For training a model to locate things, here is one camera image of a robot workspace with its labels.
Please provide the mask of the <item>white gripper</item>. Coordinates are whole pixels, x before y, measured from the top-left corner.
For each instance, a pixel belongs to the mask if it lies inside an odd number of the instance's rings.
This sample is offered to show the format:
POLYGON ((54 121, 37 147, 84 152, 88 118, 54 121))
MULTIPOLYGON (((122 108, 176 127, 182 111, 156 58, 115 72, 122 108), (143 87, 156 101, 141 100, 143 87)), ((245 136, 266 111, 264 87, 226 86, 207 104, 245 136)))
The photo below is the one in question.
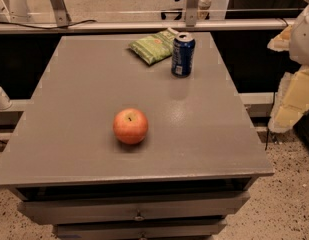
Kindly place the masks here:
POLYGON ((291 60, 307 65, 296 73, 286 72, 279 84, 268 128, 285 133, 309 110, 309 4, 293 26, 288 25, 272 38, 267 48, 276 52, 289 50, 291 60))

